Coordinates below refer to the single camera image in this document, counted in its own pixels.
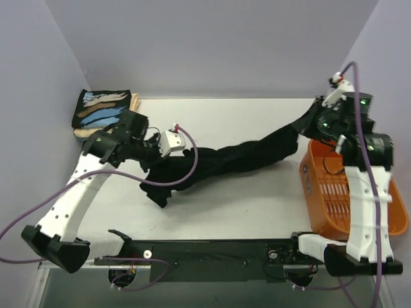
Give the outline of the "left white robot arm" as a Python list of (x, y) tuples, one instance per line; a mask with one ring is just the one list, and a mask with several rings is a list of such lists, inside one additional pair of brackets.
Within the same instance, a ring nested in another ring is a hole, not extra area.
[(80, 235), (78, 229), (93, 199), (114, 170), (127, 159), (153, 162), (158, 148), (144, 141), (149, 126), (145, 115), (126, 110), (111, 132), (98, 130), (83, 146), (68, 189), (54, 206), (32, 226), (24, 227), (21, 237), (39, 256), (68, 273), (78, 271), (86, 261), (110, 257), (126, 264), (132, 248), (131, 238), (108, 230), (103, 236)]

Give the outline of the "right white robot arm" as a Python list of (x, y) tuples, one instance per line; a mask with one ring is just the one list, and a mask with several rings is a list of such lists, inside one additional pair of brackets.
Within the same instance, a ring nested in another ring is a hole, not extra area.
[(372, 96), (345, 91), (318, 96), (293, 124), (309, 139), (299, 172), (311, 223), (286, 247), (334, 277), (400, 275), (390, 237), (408, 226), (392, 179), (392, 139), (373, 130)]

